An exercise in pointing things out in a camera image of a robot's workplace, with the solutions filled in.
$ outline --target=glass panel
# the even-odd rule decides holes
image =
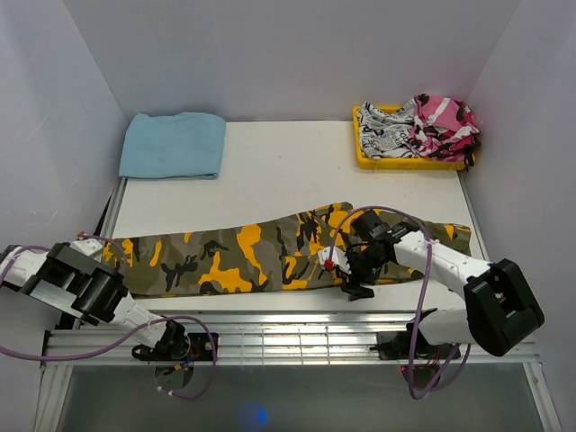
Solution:
[[[522,364],[469,364],[420,401],[392,365],[221,367],[196,402],[156,387],[153,366],[75,366],[58,430],[543,430]]]

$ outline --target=yellow plastic basket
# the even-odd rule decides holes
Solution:
[[[369,157],[366,157],[362,152],[362,146],[360,145],[360,128],[357,117],[360,108],[360,106],[354,107],[354,110],[352,111],[352,123],[354,124],[356,158],[358,159],[358,165],[362,169],[444,169],[451,171],[464,169],[464,162],[446,163],[438,160],[424,159],[422,157],[386,157],[383,159],[370,159]],[[396,113],[401,107],[378,106],[378,108],[387,113]]]

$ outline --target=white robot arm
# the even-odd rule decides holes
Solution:
[[[131,330],[162,317],[139,306],[123,285],[123,276],[95,258],[102,245],[95,239],[57,243],[45,253],[9,247],[0,254],[3,285],[47,303],[92,325],[105,322]],[[182,324],[167,321],[134,335],[142,345],[132,350],[140,360],[177,360],[190,349]]]
[[[352,222],[366,246],[361,251],[329,247],[319,260],[344,276],[342,290],[351,300],[372,297],[369,288],[387,262],[412,267],[424,273],[428,242],[407,223],[386,225],[374,211]],[[519,267],[504,259],[494,264],[463,255],[431,240],[430,277],[457,293],[465,302],[462,310],[432,310],[423,313],[418,331],[430,346],[478,344],[494,356],[503,356],[514,345],[544,324],[544,314]]]

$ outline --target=white tabletop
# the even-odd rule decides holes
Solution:
[[[456,172],[362,170],[354,145],[347,121],[228,123],[217,180],[130,179],[113,236],[229,228],[342,201],[473,226]],[[471,249],[482,257],[473,229]],[[420,282],[375,287],[373,299],[354,302],[339,288],[140,302],[153,311],[411,311],[419,288]],[[443,285],[428,287],[426,307],[463,306]]]

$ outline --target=yellow camouflage fabric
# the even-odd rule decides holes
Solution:
[[[269,222],[212,231],[117,238],[128,257],[125,284],[137,296],[178,296],[221,293],[261,293],[311,290],[341,284],[323,270],[318,252],[330,245],[336,226],[353,210],[338,202]],[[376,211],[394,225],[401,216]],[[361,243],[350,222],[337,245]],[[441,243],[469,255],[470,229],[461,225],[424,222]],[[104,248],[103,260],[119,266],[122,256]],[[379,284],[395,284],[422,276],[394,263],[381,271]]]

